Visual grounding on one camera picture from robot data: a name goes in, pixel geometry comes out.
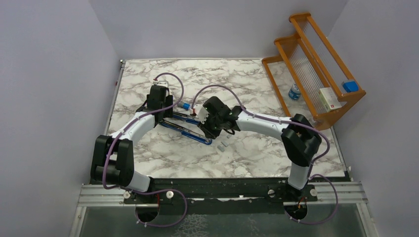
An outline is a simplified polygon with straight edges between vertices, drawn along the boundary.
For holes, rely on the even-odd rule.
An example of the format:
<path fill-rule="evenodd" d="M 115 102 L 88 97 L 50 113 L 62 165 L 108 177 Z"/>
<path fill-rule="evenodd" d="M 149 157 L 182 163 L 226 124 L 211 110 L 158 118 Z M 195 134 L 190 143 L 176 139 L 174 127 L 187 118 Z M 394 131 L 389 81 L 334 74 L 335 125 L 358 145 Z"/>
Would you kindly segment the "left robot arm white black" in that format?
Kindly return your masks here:
<path fill-rule="evenodd" d="M 137 109 L 128 124 L 112 135 L 96 138 L 91 179 L 102 182 L 107 188 L 114 185 L 136 190 L 142 202 L 151 202 L 155 198 L 155 189 L 150 186 L 152 178 L 135 171 L 133 148 L 164 118 L 172 116 L 172 108 L 173 96 L 169 93 L 168 85 L 163 83 L 151 86 L 146 104 Z"/>

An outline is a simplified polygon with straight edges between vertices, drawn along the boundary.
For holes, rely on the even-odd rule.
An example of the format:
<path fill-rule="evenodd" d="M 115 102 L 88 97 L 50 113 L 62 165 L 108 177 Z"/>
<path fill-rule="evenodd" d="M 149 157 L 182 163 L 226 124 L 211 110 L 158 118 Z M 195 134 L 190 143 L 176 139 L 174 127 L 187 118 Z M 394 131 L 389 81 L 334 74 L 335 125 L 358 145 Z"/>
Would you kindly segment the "blue black stapler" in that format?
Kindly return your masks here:
<path fill-rule="evenodd" d="M 195 117 L 183 113 L 173 112 L 172 117 L 194 125 L 198 125 L 200 123 Z"/>

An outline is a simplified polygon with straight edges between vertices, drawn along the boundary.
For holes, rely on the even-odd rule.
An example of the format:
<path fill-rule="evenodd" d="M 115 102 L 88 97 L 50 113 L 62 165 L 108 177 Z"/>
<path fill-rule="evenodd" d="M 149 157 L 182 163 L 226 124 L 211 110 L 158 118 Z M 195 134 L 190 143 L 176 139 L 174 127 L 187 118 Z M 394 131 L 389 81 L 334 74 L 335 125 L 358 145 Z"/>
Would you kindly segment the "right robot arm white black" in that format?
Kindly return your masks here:
<path fill-rule="evenodd" d="M 304 196 L 312 159 L 322 143 L 305 116 L 273 117 L 247 111 L 241 106 L 229 108 L 216 96 L 195 106 L 194 110 L 199 120 L 198 128 L 206 138 L 216 139 L 222 131 L 231 135 L 237 131 L 250 131 L 281 140 L 292 163 L 285 187 L 286 197 L 297 201 Z"/>

